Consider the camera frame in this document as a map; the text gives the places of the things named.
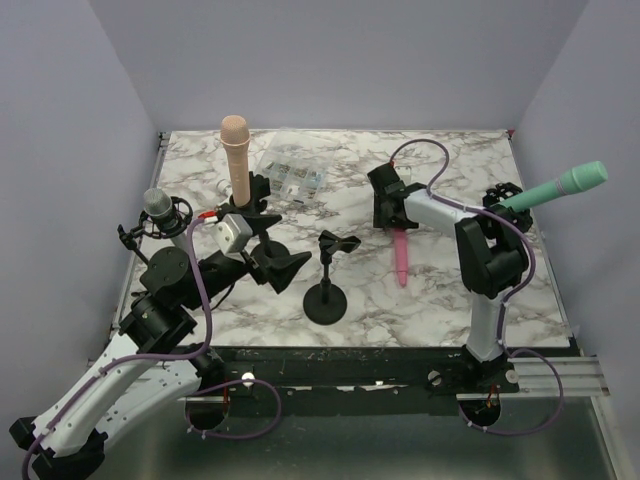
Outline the black desk mic stand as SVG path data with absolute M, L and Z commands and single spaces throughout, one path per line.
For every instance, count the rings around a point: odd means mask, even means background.
M 324 230 L 318 239 L 323 276 L 320 282 L 309 288 L 303 298 L 305 315 L 313 323 L 329 326 L 343 318 L 347 310 L 344 291 L 330 279 L 330 265 L 337 252 L 349 254 L 361 245 L 357 236 L 339 237 Z
M 271 194 L 269 179 L 261 174 L 249 172 L 250 200 L 244 206 L 238 206 L 234 197 L 231 197 L 230 205 L 233 213 L 239 213 L 245 218 L 260 217 L 267 209 L 267 198 Z M 252 227 L 254 235 L 258 237 L 258 245 L 252 250 L 252 254 L 265 254 L 269 258 L 284 257 L 289 250 L 282 243 L 272 240 L 266 226 Z

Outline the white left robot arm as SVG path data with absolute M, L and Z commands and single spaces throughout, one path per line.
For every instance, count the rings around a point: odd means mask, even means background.
M 207 212 L 178 234 L 184 245 L 149 259 L 146 295 L 93 366 L 49 410 L 11 426 L 26 451 L 22 477 L 86 479 L 110 447 L 160 407 L 195 391 L 214 393 L 222 372 L 209 362 L 211 298 L 246 274 L 282 292 L 311 257 L 285 247 L 275 258 L 242 257 L 254 234 L 236 213 Z

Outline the beige microphone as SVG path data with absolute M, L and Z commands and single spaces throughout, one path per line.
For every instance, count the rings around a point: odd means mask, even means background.
M 248 148 L 250 132 L 246 120 L 240 115 L 228 115 L 220 126 L 220 140 L 226 152 L 232 196 L 237 207 L 251 200 Z

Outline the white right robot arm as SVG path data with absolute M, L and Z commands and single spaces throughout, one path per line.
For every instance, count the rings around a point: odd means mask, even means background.
M 522 192 L 511 182 L 488 189 L 481 207 L 440 197 L 421 183 L 405 184 L 385 163 L 367 173 L 374 192 L 376 228 L 426 226 L 455 240 L 462 282 L 472 293 L 471 328 L 465 349 L 473 357 L 460 367 L 460 379 L 480 392 L 496 380 L 492 362 L 503 354 L 504 302 L 530 266 L 523 234 L 532 225 L 529 212 L 500 204 Z

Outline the pink microphone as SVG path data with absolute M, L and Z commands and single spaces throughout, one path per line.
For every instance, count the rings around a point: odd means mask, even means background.
M 404 288 L 408 283 L 409 256 L 407 233 L 402 229 L 394 229 L 393 245 L 395 256 L 395 274 L 398 284 Z

